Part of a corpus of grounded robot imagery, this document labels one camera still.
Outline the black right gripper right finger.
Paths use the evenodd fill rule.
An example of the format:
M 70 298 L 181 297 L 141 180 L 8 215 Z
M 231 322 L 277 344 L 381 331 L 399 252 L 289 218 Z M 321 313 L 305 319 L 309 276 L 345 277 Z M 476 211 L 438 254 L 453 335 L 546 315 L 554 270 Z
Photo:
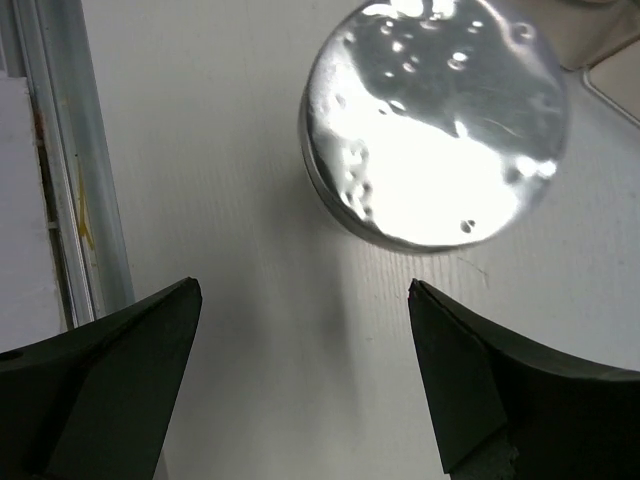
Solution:
M 453 479 L 635 479 L 639 375 L 409 288 L 411 331 L 443 471 Z

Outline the blue white shaker front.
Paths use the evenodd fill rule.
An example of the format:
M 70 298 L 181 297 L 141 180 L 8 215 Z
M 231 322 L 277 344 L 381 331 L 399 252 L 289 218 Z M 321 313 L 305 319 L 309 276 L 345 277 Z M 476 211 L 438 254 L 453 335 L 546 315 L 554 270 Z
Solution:
M 312 185 L 363 240 L 485 242 L 544 197 L 566 150 L 559 62 L 514 1 L 368 1 L 319 49 L 299 108 Z

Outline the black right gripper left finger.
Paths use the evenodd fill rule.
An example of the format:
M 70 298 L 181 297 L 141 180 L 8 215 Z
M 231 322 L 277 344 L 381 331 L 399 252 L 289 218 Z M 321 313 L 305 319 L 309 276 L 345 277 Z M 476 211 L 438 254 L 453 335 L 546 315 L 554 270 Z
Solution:
M 153 478 L 201 307 L 185 278 L 2 353 L 2 478 Z

